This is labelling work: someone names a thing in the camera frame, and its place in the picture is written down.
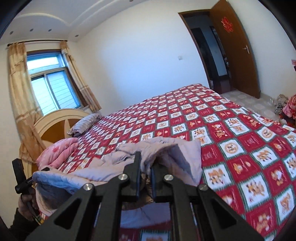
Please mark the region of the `person's left hand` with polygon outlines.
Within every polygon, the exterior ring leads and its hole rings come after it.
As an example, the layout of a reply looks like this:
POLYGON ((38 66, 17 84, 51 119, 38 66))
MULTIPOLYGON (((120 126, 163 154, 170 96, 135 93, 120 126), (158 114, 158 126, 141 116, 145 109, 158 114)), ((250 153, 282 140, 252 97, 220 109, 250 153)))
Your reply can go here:
POLYGON ((29 203, 32 203, 32 208, 35 210, 39 210, 39 207, 37 205, 36 201, 36 195, 35 193, 30 194, 22 194, 18 200, 18 212, 25 217, 29 221, 34 220, 34 214, 29 209, 29 203))

